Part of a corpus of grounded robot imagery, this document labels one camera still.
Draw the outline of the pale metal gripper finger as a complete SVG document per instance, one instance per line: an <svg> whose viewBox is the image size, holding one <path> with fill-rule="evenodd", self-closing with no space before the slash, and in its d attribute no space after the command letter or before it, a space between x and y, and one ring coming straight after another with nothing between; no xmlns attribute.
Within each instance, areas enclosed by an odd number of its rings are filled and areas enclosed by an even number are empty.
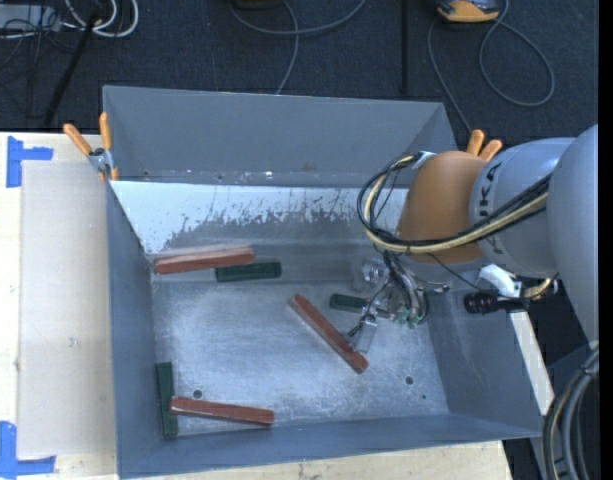
<svg viewBox="0 0 613 480"><path fill-rule="evenodd" d="M352 290L375 289L386 276L387 268L379 258L363 258L352 266Z"/></svg>
<svg viewBox="0 0 613 480"><path fill-rule="evenodd" d="M358 323L356 331L356 350L361 353L367 353L372 345L378 322L371 315L366 315Z"/></svg>

